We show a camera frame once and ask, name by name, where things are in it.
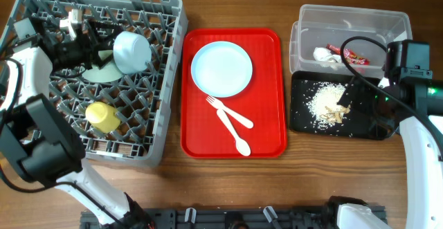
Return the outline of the light blue bowl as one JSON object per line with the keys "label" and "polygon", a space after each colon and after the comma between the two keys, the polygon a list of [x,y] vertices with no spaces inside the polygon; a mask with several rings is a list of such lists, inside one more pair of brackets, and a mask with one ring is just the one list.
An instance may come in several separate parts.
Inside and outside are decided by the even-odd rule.
{"label": "light blue bowl", "polygon": [[116,66],[122,73],[133,74],[147,68],[152,51],[144,36],[124,31],[114,41],[113,55]]}

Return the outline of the pink plastic fork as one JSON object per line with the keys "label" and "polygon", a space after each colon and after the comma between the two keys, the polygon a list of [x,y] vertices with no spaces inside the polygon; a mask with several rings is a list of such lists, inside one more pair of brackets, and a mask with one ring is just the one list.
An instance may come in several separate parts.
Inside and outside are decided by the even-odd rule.
{"label": "pink plastic fork", "polygon": [[252,129],[253,128],[254,124],[253,124],[253,122],[251,120],[249,120],[248,118],[244,117],[243,115],[237,113],[236,111],[233,111],[232,109],[228,108],[227,106],[224,105],[224,103],[221,100],[218,100],[217,98],[214,98],[214,97],[209,95],[209,96],[206,97],[206,101],[210,105],[212,105],[214,108],[222,109],[223,111],[225,111],[227,114],[232,116],[239,123],[244,125],[246,128],[248,128],[248,129]]}

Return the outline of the grey dishwasher rack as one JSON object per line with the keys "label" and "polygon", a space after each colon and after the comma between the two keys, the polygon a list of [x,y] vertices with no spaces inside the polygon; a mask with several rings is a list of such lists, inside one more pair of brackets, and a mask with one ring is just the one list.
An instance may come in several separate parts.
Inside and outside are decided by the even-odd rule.
{"label": "grey dishwasher rack", "polygon": [[[91,21],[119,24],[146,37],[152,58],[147,68],[119,80],[94,83],[81,68],[51,75],[49,98],[80,135],[87,158],[141,167],[157,166],[170,120],[170,99],[188,27],[182,0],[16,0],[1,36],[6,42],[14,23],[34,17],[58,25],[72,9]],[[119,128],[108,134],[86,120],[86,107],[104,102],[117,109]]]}

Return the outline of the yellow cup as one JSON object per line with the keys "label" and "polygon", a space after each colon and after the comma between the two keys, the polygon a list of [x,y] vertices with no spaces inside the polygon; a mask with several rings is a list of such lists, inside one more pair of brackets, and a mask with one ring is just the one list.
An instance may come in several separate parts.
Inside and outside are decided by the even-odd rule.
{"label": "yellow cup", "polygon": [[104,102],[93,102],[85,111],[86,119],[102,133],[109,133],[118,128],[121,120],[116,116],[117,109]]}

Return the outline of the green saucer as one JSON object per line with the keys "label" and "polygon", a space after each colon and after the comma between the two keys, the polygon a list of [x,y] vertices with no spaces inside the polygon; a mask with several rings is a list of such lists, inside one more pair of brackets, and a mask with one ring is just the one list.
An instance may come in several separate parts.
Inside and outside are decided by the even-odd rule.
{"label": "green saucer", "polygon": [[111,59],[102,68],[99,68],[95,64],[92,64],[91,66],[92,69],[86,70],[82,74],[82,77],[90,82],[94,83],[113,82],[119,80],[124,75],[116,66],[114,59]]}

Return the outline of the white napkin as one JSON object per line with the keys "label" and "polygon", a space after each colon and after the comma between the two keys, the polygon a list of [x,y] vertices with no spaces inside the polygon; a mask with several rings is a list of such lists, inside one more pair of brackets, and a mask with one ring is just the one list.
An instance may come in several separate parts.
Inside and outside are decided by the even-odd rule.
{"label": "white napkin", "polygon": [[333,54],[330,49],[315,47],[313,52],[314,59],[319,62],[341,63],[341,57]]}

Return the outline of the black waste tray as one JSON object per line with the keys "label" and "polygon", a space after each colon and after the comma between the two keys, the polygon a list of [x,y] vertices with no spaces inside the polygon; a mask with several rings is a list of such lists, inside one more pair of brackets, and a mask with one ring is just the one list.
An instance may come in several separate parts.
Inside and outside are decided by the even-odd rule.
{"label": "black waste tray", "polygon": [[[342,125],[335,125],[325,131],[314,131],[312,122],[314,119],[307,109],[307,98],[313,96],[314,84],[319,82],[330,82],[347,85],[354,75],[339,75],[331,73],[319,73],[308,71],[296,71],[291,77],[291,109],[289,127],[294,131],[311,134],[324,134],[332,136],[349,136],[356,138],[367,138],[371,140],[384,140],[391,137],[395,132],[346,132],[345,119]],[[381,101],[388,99],[381,94]]]}

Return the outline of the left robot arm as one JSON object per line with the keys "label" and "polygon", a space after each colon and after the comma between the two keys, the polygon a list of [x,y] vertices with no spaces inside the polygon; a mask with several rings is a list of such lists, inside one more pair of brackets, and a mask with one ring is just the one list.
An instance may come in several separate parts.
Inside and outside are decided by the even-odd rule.
{"label": "left robot arm", "polygon": [[84,20],[68,27],[69,39],[54,30],[51,22],[27,17],[1,46],[1,153],[22,180],[72,196],[102,228],[154,228],[137,202],[93,169],[78,132],[49,99],[53,73],[106,65],[99,53],[112,48],[123,27]]}

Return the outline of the red snack wrapper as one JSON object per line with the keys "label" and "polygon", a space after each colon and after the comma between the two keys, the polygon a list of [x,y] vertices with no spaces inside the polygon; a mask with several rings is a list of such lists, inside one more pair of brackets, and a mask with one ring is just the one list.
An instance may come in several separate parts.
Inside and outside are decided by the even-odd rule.
{"label": "red snack wrapper", "polygon": [[[328,44],[326,45],[326,49],[330,50],[332,55],[337,55],[338,59],[341,60],[341,49],[338,46]],[[358,64],[358,65],[370,64],[370,61],[368,59],[358,56],[350,49],[345,48],[343,55],[349,64]]]}

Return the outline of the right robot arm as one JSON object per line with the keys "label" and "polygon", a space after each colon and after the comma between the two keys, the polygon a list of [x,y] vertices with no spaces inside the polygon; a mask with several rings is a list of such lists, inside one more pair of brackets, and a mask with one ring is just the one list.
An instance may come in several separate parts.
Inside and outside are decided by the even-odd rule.
{"label": "right robot arm", "polygon": [[[407,228],[442,227],[442,143],[415,117],[399,123],[407,169]],[[367,206],[344,203],[338,206],[335,225],[339,229],[386,229]]]}

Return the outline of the red serving tray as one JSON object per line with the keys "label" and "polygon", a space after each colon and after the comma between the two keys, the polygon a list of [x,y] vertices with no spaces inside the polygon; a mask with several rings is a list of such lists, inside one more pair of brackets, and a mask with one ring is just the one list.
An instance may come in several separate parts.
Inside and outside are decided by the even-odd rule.
{"label": "red serving tray", "polygon": [[189,32],[183,42],[181,77],[181,148],[193,158],[241,158],[235,139],[191,77],[197,51],[216,41],[233,42],[251,58],[253,74],[248,86],[222,102],[250,119],[247,129],[231,122],[251,148],[253,158],[275,158],[287,146],[280,38],[269,28],[212,28]]}

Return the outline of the rice and food scraps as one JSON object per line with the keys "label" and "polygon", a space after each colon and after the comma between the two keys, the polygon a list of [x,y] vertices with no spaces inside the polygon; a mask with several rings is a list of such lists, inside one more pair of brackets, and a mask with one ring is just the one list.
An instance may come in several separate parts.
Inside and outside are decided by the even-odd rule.
{"label": "rice and food scraps", "polygon": [[314,119],[314,131],[325,131],[335,125],[342,125],[345,116],[350,112],[351,106],[338,103],[345,93],[347,85],[330,82],[314,84],[313,96],[307,98],[307,109]]}

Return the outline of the clear plastic bin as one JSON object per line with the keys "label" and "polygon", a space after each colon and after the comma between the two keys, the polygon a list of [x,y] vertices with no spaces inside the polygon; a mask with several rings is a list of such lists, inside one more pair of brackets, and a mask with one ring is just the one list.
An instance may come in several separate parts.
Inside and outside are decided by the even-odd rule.
{"label": "clear plastic bin", "polygon": [[314,49],[328,44],[339,47],[356,36],[369,37],[383,45],[413,38],[410,19],[404,12],[305,4],[292,26],[290,71],[351,75],[343,64],[315,60]]}

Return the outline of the white plastic spoon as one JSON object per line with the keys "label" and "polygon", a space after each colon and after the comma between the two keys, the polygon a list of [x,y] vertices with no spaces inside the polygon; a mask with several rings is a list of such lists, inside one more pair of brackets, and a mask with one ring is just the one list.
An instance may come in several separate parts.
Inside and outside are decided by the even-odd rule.
{"label": "white plastic spoon", "polygon": [[226,112],[221,109],[218,109],[217,116],[224,124],[224,126],[227,128],[227,130],[230,132],[230,134],[233,136],[235,140],[236,150],[243,156],[250,156],[251,148],[249,147],[248,143],[238,135],[234,126],[232,125],[228,116],[226,115]]}

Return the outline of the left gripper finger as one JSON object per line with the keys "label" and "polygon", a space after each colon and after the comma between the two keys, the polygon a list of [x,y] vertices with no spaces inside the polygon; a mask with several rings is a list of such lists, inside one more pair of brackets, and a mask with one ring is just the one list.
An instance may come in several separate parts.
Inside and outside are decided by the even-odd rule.
{"label": "left gripper finger", "polygon": [[87,23],[94,30],[107,29],[107,30],[115,30],[116,32],[123,31],[123,27],[119,24],[108,24],[108,23],[102,23],[102,22],[98,22],[98,21],[88,21]]}
{"label": "left gripper finger", "polygon": [[95,66],[105,66],[113,58],[114,37],[91,40],[91,63]]}

